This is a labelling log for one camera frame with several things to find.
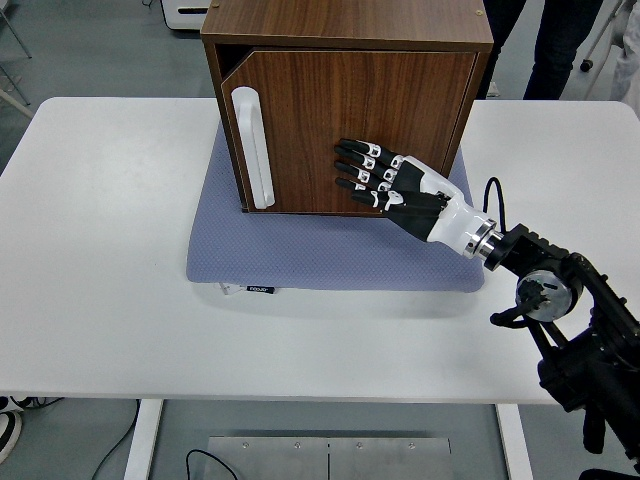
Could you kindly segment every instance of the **black cable on floor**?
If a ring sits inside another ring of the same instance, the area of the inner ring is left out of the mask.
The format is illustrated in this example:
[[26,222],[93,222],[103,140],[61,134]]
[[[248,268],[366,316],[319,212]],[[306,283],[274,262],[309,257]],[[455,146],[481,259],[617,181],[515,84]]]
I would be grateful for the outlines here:
[[187,453],[187,458],[185,459],[185,462],[187,463],[187,480],[191,480],[191,472],[189,470],[189,456],[192,453],[201,453],[203,455],[206,455],[209,458],[213,458],[216,462],[218,462],[220,465],[226,468],[231,473],[231,475],[233,475],[234,480],[238,480],[238,476],[235,474],[233,470],[231,470],[231,467],[229,465],[224,463],[222,460],[216,457],[213,453],[205,452],[204,450],[200,450],[198,448],[194,448],[189,453]]
[[111,454],[116,450],[116,448],[118,448],[122,442],[125,441],[125,439],[129,436],[129,434],[131,432],[133,432],[133,429],[136,426],[136,422],[138,421],[138,414],[140,413],[140,400],[136,400],[136,414],[133,417],[133,421],[131,422],[131,425],[129,426],[129,429],[125,432],[125,434],[122,436],[122,438],[120,440],[118,440],[118,443],[116,443],[113,448],[111,450],[109,450],[109,453],[107,453],[104,458],[102,459],[102,461],[100,462],[100,464],[96,467],[95,472],[93,472],[93,475],[91,476],[91,480],[95,480],[96,476],[98,475],[98,472],[100,471],[100,469],[102,468],[102,466],[104,465],[104,463],[107,461],[107,459],[111,456]]
[[58,403],[60,400],[64,400],[64,397],[58,397],[55,400],[51,400],[50,402],[47,402],[47,397],[44,397],[44,402],[40,403],[40,400],[38,400],[38,397],[35,397],[33,403],[33,406],[29,406],[26,405],[24,407],[22,407],[23,410],[40,410],[41,408],[46,408],[46,407],[50,407],[51,405],[53,405],[54,403]]

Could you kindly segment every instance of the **black robotic arm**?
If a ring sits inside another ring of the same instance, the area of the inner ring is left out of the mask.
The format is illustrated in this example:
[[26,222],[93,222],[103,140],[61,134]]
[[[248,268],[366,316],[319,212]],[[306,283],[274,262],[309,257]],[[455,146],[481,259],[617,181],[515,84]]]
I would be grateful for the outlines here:
[[[523,225],[498,232],[486,213],[467,205],[462,192],[414,157],[357,140],[340,140],[336,153],[348,175],[336,183],[355,201],[425,242],[441,242],[484,266],[518,277],[516,306],[491,323],[528,328],[542,360],[540,385],[569,412],[585,410],[584,446],[602,453],[608,423],[640,473],[640,324],[582,255],[550,244]],[[593,297],[589,326],[567,339],[554,321],[569,313],[583,290]],[[581,480],[635,478],[590,470]]]

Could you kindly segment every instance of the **black cable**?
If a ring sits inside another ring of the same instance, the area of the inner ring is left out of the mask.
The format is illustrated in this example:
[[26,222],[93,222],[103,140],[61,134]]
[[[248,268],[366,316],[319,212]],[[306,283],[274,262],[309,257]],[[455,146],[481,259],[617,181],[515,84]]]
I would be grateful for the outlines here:
[[491,185],[496,186],[496,193],[498,194],[498,211],[500,213],[500,232],[505,233],[507,231],[507,216],[504,208],[504,196],[502,195],[502,185],[500,185],[500,180],[496,177],[491,177],[484,188],[484,205],[482,207],[482,211],[487,213],[489,210],[489,193],[491,192]]
[[100,469],[102,468],[104,463],[107,461],[107,459],[111,456],[111,454],[116,450],[116,448],[118,448],[120,446],[120,444],[122,444],[122,442],[124,442],[124,440],[133,431],[133,429],[136,426],[136,422],[138,421],[138,414],[139,413],[140,413],[140,400],[136,400],[136,414],[133,417],[133,421],[131,422],[131,425],[129,426],[129,429],[125,432],[125,434],[122,436],[122,438],[120,440],[118,440],[118,443],[116,443],[113,446],[113,448],[111,448],[111,450],[109,450],[109,453],[107,453],[104,456],[104,458],[102,459],[100,464],[96,467],[95,472],[93,472],[93,475],[91,476],[91,480],[95,480],[96,476],[98,475],[98,472],[100,471]]
[[25,406],[22,408],[24,410],[40,410],[41,408],[46,408],[53,405],[54,403],[58,403],[60,400],[64,400],[64,397],[58,397],[55,400],[51,400],[49,403],[47,403],[47,397],[44,397],[44,402],[40,403],[40,400],[38,400],[38,397],[35,397],[35,400],[33,401],[35,406],[33,407]]
[[213,458],[216,462],[218,462],[220,465],[226,468],[229,471],[229,473],[231,473],[231,475],[233,475],[234,480],[238,480],[238,476],[235,474],[233,470],[231,470],[231,467],[229,465],[224,463],[222,460],[216,457],[213,453],[205,452],[204,450],[200,450],[198,448],[194,448],[193,450],[189,451],[189,453],[187,453],[187,458],[185,459],[185,462],[187,463],[187,480],[191,480],[191,471],[189,470],[189,456],[192,453],[201,453],[203,455],[206,455],[209,458]]
[[9,397],[9,399],[18,407],[22,408],[23,410],[26,408],[27,405],[29,405],[31,403],[31,397],[27,397],[24,400],[16,400],[13,397]]

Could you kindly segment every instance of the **table leg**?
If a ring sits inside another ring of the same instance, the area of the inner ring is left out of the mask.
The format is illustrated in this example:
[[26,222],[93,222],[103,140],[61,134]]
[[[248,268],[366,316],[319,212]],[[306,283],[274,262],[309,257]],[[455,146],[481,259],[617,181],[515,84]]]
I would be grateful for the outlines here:
[[518,405],[496,404],[496,414],[509,479],[533,480]]
[[124,480],[146,480],[149,477],[163,401],[144,399],[140,403]]

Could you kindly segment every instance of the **metal plate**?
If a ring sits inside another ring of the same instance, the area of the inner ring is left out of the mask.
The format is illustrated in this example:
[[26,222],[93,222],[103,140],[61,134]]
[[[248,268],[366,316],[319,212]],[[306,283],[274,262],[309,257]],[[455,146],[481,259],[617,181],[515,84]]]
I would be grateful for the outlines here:
[[[209,452],[239,480],[327,480],[327,439],[312,437],[210,437]],[[205,480],[233,480],[215,461]]]
[[449,440],[331,438],[331,480],[452,480]]
[[[441,438],[210,437],[239,480],[452,480]],[[207,462],[205,480],[231,478]]]

